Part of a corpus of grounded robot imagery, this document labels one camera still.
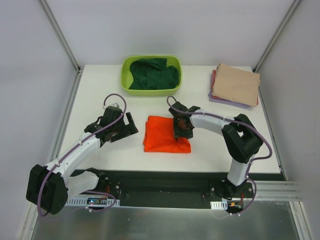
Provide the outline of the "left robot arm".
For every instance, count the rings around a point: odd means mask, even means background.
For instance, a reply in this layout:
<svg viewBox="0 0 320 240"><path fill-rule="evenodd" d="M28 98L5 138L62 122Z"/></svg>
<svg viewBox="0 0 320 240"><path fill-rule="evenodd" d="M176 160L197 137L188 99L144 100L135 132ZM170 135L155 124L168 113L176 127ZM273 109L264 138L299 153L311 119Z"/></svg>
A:
<svg viewBox="0 0 320 240"><path fill-rule="evenodd" d="M78 166L106 143L113 143L138 133L130 112L108 106L104 114L89 124L73 146L44 166L36 164L29 173L26 200L40 211L55 215L67 201L81 193L108 195L110 185L104 172L90 167L72 176Z"/></svg>

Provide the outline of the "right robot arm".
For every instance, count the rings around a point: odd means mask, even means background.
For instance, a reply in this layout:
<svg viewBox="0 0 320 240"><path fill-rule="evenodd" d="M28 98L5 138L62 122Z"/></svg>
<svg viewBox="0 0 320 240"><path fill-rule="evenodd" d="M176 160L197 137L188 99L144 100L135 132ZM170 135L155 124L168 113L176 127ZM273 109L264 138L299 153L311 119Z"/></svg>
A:
<svg viewBox="0 0 320 240"><path fill-rule="evenodd" d="M179 101L169 108L169 112L173 116L173 136L176 139L191 139L195 128L223 137L232 161L226 179L215 186L214 191L226 199L241 194L247 182L249 162L263 144L248 117L239 114L227 120L222 116L205 112L198 106L187 108Z"/></svg>

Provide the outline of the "orange t shirt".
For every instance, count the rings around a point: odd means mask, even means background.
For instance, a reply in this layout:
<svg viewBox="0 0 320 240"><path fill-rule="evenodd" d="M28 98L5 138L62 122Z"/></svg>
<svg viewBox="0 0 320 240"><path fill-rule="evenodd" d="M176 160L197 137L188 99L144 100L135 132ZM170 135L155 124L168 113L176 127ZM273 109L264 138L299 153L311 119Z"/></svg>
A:
<svg viewBox="0 0 320 240"><path fill-rule="evenodd" d="M150 115L145 123L144 152L189 154L190 142L183 137L174 138L172 118Z"/></svg>

